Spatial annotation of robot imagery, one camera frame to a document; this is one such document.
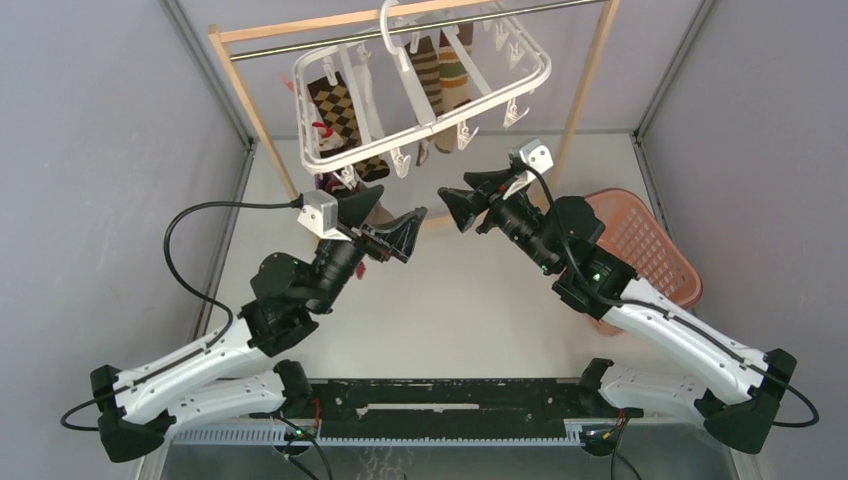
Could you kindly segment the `purple orange striped sock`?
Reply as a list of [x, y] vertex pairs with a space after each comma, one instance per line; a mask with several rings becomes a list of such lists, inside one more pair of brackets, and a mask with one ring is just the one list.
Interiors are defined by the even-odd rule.
[[316, 190], [324, 191], [336, 198], [344, 198], [355, 190], [346, 186], [334, 173], [316, 174], [314, 176]]

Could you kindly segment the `white plastic clip hanger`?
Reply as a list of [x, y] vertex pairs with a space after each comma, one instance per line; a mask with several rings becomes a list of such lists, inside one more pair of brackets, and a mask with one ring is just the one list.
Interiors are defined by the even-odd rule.
[[[389, 13], [396, 5], [394, 1], [383, 3], [377, 16], [378, 28], [318, 42], [295, 61], [300, 160], [309, 173], [339, 173], [343, 181], [350, 182], [355, 164], [390, 154], [393, 172], [403, 178], [411, 164], [403, 147], [452, 130], [459, 149], [465, 149], [477, 133], [469, 128], [469, 120], [499, 106], [506, 108], [503, 125], [509, 128], [524, 116], [516, 105], [517, 98], [533, 93], [551, 74], [550, 56], [524, 30], [513, 10], [454, 18], [445, 8], [438, 7], [431, 12], [432, 22], [421, 23], [419, 17], [428, 13], [423, 3], [407, 4], [400, 21], [391, 25]], [[496, 49], [509, 50], [508, 69], [522, 71], [514, 81], [493, 88], [467, 52], [459, 36], [460, 28], [475, 22], [493, 30]], [[431, 104], [413, 65], [414, 55], [422, 50], [422, 32], [432, 29], [446, 38], [457, 55], [462, 74], [478, 92], [474, 99], [445, 113], [437, 112]], [[415, 116], [415, 124], [403, 130], [380, 118], [369, 67], [370, 53], [364, 47], [374, 38], [382, 40], [404, 89], [405, 103]]]

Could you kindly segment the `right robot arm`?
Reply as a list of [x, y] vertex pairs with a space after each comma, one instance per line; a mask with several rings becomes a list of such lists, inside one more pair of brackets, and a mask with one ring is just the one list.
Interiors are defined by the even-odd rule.
[[734, 450], [761, 452], [792, 389], [796, 359], [782, 349], [745, 346], [710, 327], [599, 244], [604, 224], [585, 198], [559, 197], [542, 211], [519, 185], [520, 176], [518, 168], [469, 172], [464, 188], [442, 187], [438, 194], [459, 230], [501, 231], [553, 277], [565, 305], [648, 342], [683, 368], [680, 375], [658, 374], [595, 359], [580, 379], [582, 410], [665, 414], [704, 428]]

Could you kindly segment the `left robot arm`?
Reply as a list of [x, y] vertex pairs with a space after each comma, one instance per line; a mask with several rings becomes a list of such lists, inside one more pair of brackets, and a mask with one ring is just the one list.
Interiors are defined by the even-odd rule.
[[253, 299], [226, 311], [222, 327], [145, 365], [101, 366], [90, 375], [96, 432], [114, 463], [157, 450], [197, 425], [282, 410], [305, 414], [313, 394], [302, 366], [283, 353], [318, 328], [365, 258], [411, 258], [427, 215], [415, 208], [372, 223], [382, 187], [336, 198], [313, 190], [288, 202], [318, 239], [314, 257], [275, 252], [251, 278]]

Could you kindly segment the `beige red striped sock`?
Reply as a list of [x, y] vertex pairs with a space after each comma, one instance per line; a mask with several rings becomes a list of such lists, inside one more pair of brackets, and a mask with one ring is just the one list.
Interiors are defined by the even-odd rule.
[[[366, 217], [365, 222], [370, 225], [382, 225], [389, 223], [395, 219], [395, 216], [388, 211], [381, 202], [377, 202]], [[362, 280], [366, 273], [366, 265], [361, 261], [355, 270], [355, 276], [358, 280]]]

